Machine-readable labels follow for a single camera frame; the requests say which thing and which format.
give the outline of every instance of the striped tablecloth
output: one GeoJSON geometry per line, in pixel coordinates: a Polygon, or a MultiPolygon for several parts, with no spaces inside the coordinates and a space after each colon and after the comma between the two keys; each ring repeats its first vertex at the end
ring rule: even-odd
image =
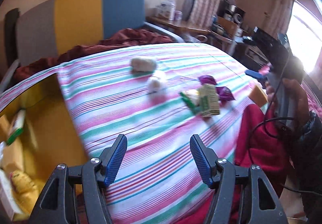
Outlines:
{"type": "Polygon", "coordinates": [[[173,223],[211,192],[202,183],[190,153],[191,135],[199,134],[219,157],[233,160],[241,116],[252,103],[247,96],[253,79],[245,70],[229,55],[205,44],[135,46],[38,73],[1,99],[8,103],[19,92],[57,73],[75,128],[91,156],[99,156],[119,133],[128,138],[120,170],[107,191],[114,223],[173,223]],[[157,58],[158,69],[167,75],[166,90],[148,93],[151,74],[132,73],[129,66],[136,56],[157,58]],[[236,98],[221,103],[221,114],[208,119],[194,115],[179,96],[180,91],[198,88],[201,75],[214,76],[236,98]]]}

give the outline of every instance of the white plush toy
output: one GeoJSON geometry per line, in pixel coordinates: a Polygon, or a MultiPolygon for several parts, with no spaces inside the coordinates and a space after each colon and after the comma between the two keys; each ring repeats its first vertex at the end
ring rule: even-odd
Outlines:
{"type": "Polygon", "coordinates": [[[148,79],[148,89],[150,93],[163,90],[166,86],[166,75],[164,71],[156,70],[148,79]]]}
{"type": "Polygon", "coordinates": [[[157,61],[153,57],[135,57],[131,59],[131,66],[133,71],[155,71],[157,68],[157,61]]]}

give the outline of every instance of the purple bag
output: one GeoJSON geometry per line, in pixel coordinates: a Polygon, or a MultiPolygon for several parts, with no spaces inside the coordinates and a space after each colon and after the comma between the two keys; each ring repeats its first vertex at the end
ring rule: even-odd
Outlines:
{"type": "Polygon", "coordinates": [[[202,75],[198,79],[199,79],[201,85],[204,85],[204,84],[217,85],[217,82],[214,79],[214,77],[212,77],[210,75],[202,75]]]}
{"type": "Polygon", "coordinates": [[[216,87],[217,93],[219,95],[219,99],[221,101],[233,101],[235,100],[234,96],[231,93],[231,90],[228,89],[226,86],[224,87],[216,87]]]}

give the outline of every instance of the black sleeve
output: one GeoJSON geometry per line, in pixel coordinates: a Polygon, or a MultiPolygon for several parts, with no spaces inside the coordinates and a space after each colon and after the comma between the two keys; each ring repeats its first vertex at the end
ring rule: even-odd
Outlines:
{"type": "MultiPolygon", "coordinates": [[[[289,145],[300,190],[322,194],[322,123],[315,112],[310,112],[310,121],[303,127],[300,138],[289,145]]],[[[303,193],[302,202],[308,223],[322,223],[322,197],[303,193]]]]}

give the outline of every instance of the screw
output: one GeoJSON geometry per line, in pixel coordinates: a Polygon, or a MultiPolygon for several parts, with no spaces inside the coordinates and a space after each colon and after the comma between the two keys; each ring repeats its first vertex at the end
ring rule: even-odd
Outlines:
{"type": "Polygon", "coordinates": [[[252,165],[252,170],[260,170],[260,166],[252,165]]]}
{"type": "Polygon", "coordinates": [[[220,163],[220,164],[226,164],[227,163],[227,160],[225,158],[219,158],[218,159],[218,163],[220,163]]]}
{"type": "Polygon", "coordinates": [[[66,167],[66,165],[65,165],[64,163],[61,163],[61,164],[59,164],[59,165],[57,166],[57,169],[59,169],[59,170],[63,170],[63,169],[65,169],[65,167],[66,167]]]}
{"type": "Polygon", "coordinates": [[[92,158],[91,163],[93,164],[99,163],[99,158],[92,158]]]}

